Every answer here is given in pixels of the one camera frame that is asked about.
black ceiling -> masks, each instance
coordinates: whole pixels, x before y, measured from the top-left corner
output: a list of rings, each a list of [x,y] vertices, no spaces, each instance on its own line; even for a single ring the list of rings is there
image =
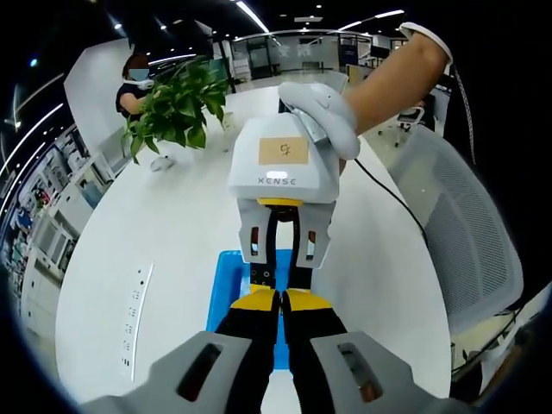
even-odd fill
[[[394,0],[355,5],[328,0],[246,0],[246,3],[271,31],[304,27],[303,23],[294,22],[295,17],[321,16],[322,21],[312,22],[309,28],[336,29],[405,7],[405,1]],[[189,53],[190,47],[198,54],[211,48],[194,20],[216,30],[215,40],[226,35],[233,39],[260,32],[230,0],[45,0],[12,4],[11,14],[2,17],[3,39],[9,40],[4,48],[10,57],[9,64],[4,62],[6,74],[0,90],[3,119],[11,118],[15,85],[20,104],[48,80],[60,73],[67,74],[82,51],[98,43],[128,37],[137,49],[150,52],[151,59],[158,59]],[[375,19],[352,30],[372,34],[380,31],[396,37],[395,28],[403,18],[404,15]],[[121,30],[114,29],[116,23],[122,24]],[[161,24],[167,29],[160,30]],[[30,67],[31,59],[37,59],[35,67]],[[3,123],[4,150],[9,154],[28,130],[58,104],[65,105],[29,137],[10,162],[8,171],[16,163],[24,163],[44,140],[53,140],[55,131],[72,123],[63,79],[46,88],[20,111],[18,118],[22,125],[17,131]]]

white table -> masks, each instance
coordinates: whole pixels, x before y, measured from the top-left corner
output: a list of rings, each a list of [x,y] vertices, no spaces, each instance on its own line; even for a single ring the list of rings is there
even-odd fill
[[[239,119],[275,113],[275,88],[229,97]],[[216,136],[210,133],[208,138]],[[367,143],[360,160],[398,191]],[[66,272],[56,321],[62,383],[77,402],[121,395],[145,382],[153,362],[205,329],[218,255],[239,249],[240,219],[226,189],[230,153],[205,152],[193,168],[151,173],[130,164],[95,209]],[[449,331],[442,295],[417,225],[353,163],[342,176],[332,243],[313,289],[348,329],[362,329],[409,362],[415,381],[449,394]],[[291,226],[278,248],[290,248]],[[141,314],[135,382],[119,374],[129,275],[154,263]],[[299,412],[288,372],[275,372],[263,413]]]

white wall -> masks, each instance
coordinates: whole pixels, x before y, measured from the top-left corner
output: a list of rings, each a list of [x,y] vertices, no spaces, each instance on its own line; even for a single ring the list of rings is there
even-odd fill
[[[104,142],[125,125],[115,101],[130,54],[126,39],[89,47],[64,82],[72,116],[91,154],[101,153]]]
[[[372,43],[374,46],[377,46],[377,47],[384,47],[386,49],[391,49],[391,39],[386,36],[382,36],[380,34],[375,34],[373,36]]]

potted plant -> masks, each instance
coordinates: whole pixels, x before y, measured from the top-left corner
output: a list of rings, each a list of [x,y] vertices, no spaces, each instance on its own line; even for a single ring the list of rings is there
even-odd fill
[[[128,139],[130,153],[136,155],[146,145],[157,154],[156,142],[168,141],[181,147],[205,148],[207,110],[222,124],[226,104],[226,80],[217,80],[204,60],[192,60],[180,65],[176,72],[156,82],[142,105],[140,120],[128,122],[122,147]]]

office chair backrest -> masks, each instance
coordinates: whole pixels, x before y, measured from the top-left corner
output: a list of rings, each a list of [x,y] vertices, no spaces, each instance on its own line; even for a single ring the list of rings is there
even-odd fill
[[[345,73],[328,71],[324,72],[322,83],[332,88],[334,91],[343,93],[347,86],[348,76]]]
[[[521,263],[497,207],[448,142],[414,127],[390,174],[427,233],[452,334],[521,296]]]

